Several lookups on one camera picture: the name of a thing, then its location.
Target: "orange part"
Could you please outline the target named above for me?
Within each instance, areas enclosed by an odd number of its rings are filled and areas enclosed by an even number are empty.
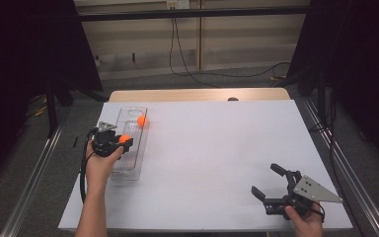
[[[140,116],[139,118],[137,118],[137,124],[139,126],[143,126],[144,125],[144,120],[146,119],[146,116]]]
[[[123,134],[123,135],[119,138],[118,142],[119,142],[119,143],[123,143],[123,142],[129,140],[130,138],[131,138],[131,137],[130,137],[128,134]]]

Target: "clear plastic container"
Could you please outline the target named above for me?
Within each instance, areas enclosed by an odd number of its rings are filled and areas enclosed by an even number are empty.
[[[111,175],[112,180],[137,181],[140,178],[149,130],[149,120],[146,114],[147,109],[144,107],[123,107],[119,111],[115,134],[128,134],[133,138],[133,145],[128,152],[122,154],[121,158],[115,161]]]

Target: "black cable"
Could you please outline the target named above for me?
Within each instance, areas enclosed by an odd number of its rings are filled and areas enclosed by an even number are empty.
[[[323,122],[318,122],[315,125],[313,125],[312,127],[308,128],[309,132],[327,130],[335,123],[335,120],[337,118],[337,110],[335,108],[335,105],[336,105],[335,101],[332,101],[334,99],[335,99],[335,97],[333,96],[333,94],[331,94],[331,104],[325,113],[325,115],[326,115],[325,119],[326,120]]]
[[[276,81],[276,76],[275,76],[275,70],[274,70],[274,67],[271,68],[271,71],[272,71],[272,82],[270,83],[269,87],[272,87],[273,84],[274,84],[275,81]]]
[[[319,206],[319,208],[322,210],[322,212],[319,211],[319,210],[315,210],[315,209],[313,209],[312,207],[310,207],[309,210],[312,211],[313,213],[316,213],[316,214],[322,216],[322,223],[324,223],[324,222],[325,222],[325,215],[326,215],[326,213],[325,213],[325,209],[324,209],[324,208],[323,208],[318,202],[316,202],[316,201],[313,201],[313,202],[314,202],[316,205]]]
[[[79,176],[79,189],[81,191],[81,198],[82,202],[85,202],[86,197],[86,191],[85,191],[85,174],[86,174],[86,166],[88,165],[88,159],[95,153],[92,152],[88,157],[86,156],[86,150],[88,148],[88,142],[91,139],[91,137],[97,132],[98,129],[96,127],[92,128],[86,138],[85,138],[85,144],[84,149],[82,153],[82,163],[81,163],[81,170],[80,170],[80,176]]]
[[[337,116],[337,107],[336,107],[336,97],[334,95],[334,91],[331,92],[331,125],[329,126],[329,131],[331,133],[331,138],[330,138],[330,144],[329,144],[329,159],[331,161],[331,166],[332,166],[332,170],[334,171],[334,176],[335,176],[335,179],[336,179],[336,182],[337,182],[337,185],[339,187],[339,190],[341,192],[341,196],[343,197],[343,199],[345,200],[345,204],[346,206],[349,208],[349,211],[352,215],[352,218],[356,224],[356,227],[358,228],[358,231],[360,233],[360,236],[365,236],[363,234],[363,231],[361,229],[361,226],[359,225],[358,221],[356,221],[356,216],[350,206],[350,203],[349,203],[349,200],[348,198],[346,197],[344,191],[343,191],[343,187],[341,185],[341,182],[340,182],[340,179],[339,179],[339,176],[338,176],[338,172],[335,168],[335,159],[334,159],[334,142],[335,142],[335,130],[334,130],[334,123],[335,123],[335,119],[336,119],[336,116]]]
[[[180,54],[181,54],[181,58],[183,60],[184,67],[185,67],[187,73],[178,73],[178,72],[174,71],[174,68],[172,67],[172,51],[173,51],[173,48],[174,48],[175,32],[177,33],[177,41],[178,41],[178,44],[179,44],[179,47],[180,47]],[[178,76],[190,76],[190,77],[192,77],[193,80],[195,80],[198,83],[206,84],[206,85],[212,86],[212,87],[217,87],[215,85],[211,85],[211,84],[204,83],[204,82],[201,82],[199,80],[196,80],[195,78],[193,78],[193,75],[211,75],[211,76],[223,76],[223,77],[249,78],[249,77],[256,77],[256,76],[264,75],[264,74],[266,74],[267,72],[269,72],[271,70],[273,71],[273,69],[275,67],[277,67],[279,65],[284,65],[284,64],[290,64],[290,62],[279,62],[279,63],[276,63],[271,68],[269,68],[269,69],[267,69],[267,70],[265,70],[263,72],[252,74],[252,75],[232,75],[232,74],[221,74],[221,73],[213,73],[213,72],[189,72],[188,68],[186,66],[186,62],[184,60],[184,56],[183,56],[183,50],[182,50],[182,47],[181,47],[181,41],[180,41],[180,36],[179,36],[179,32],[178,32],[177,19],[172,19],[172,42],[171,42],[171,50],[170,50],[170,53],[169,53],[169,67],[171,68],[171,71],[175,75],[178,75]]]
[[[204,84],[204,85],[207,85],[207,86],[210,86],[210,87],[214,87],[214,88],[220,88],[216,85],[213,85],[213,84],[210,84],[210,83],[207,83],[207,82],[202,82],[202,81],[199,81],[197,80],[195,77],[192,76],[192,74],[189,72],[188,68],[187,68],[187,64],[186,64],[186,61],[184,60],[184,55],[183,55],[183,50],[181,48],[181,42],[180,42],[180,35],[178,33],[178,25],[177,25],[177,19],[176,18],[173,18],[172,19],[172,42],[174,42],[174,30],[177,32],[177,40],[178,40],[178,45],[180,47],[180,54],[181,54],[181,59],[183,60],[183,64],[184,64],[184,68],[186,69],[186,76],[189,76],[190,78],[192,78],[192,80],[200,83],[200,84]],[[172,49],[173,49],[173,44],[171,45],[171,51],[170,51],[170,54],[169,54],[169,65],[172,69],[172,65],[171,65],[171,55],[172,55]]]

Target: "white tabletop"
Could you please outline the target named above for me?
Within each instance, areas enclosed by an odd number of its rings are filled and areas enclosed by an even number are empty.
[[[150,120],[138,181],[109,180],[107,226],[119,231],[276,231],[293,226],[266,215],[251,186],[267,198],[287,194],[271,163],[308,175],[336,192],[294,101],[106,103],[100,120],[122,107],[146,107]],[[76,229],[77,180],[59,228]],[[352,225],[339,203],[322,202],[325,229]]]

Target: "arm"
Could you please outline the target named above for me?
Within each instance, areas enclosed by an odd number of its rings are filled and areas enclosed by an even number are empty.
[[[319,206],[313,203],[313,209],[319,210]],[[285,207],[285,212],[295,225],[296,237],[322,237],[322,217],[316,213],[309,211],[309,215],[301,218],[295,209],[288,205]]]
[[[75,236],[107,236],[106,184],[114,162],[122,154],[120,147],[109,157],[100,157],[93,153],[91,142],[86,152],[90,156],[86,168],[87,195]]]

